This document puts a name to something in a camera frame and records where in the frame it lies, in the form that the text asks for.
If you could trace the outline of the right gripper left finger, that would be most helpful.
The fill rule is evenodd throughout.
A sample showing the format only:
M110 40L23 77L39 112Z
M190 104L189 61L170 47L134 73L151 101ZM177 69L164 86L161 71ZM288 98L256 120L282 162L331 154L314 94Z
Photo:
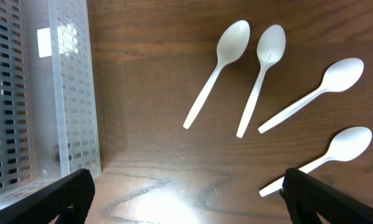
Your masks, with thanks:
M46 186L32 195L0 210L5 223L84 223L95 195L95 184L88 169Z

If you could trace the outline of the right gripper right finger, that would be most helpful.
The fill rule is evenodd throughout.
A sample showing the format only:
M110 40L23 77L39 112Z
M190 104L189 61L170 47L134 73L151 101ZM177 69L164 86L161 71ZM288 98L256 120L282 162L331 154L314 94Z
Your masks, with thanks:
M373 208L296 169L285 172L280 195L294 224L373 223Z

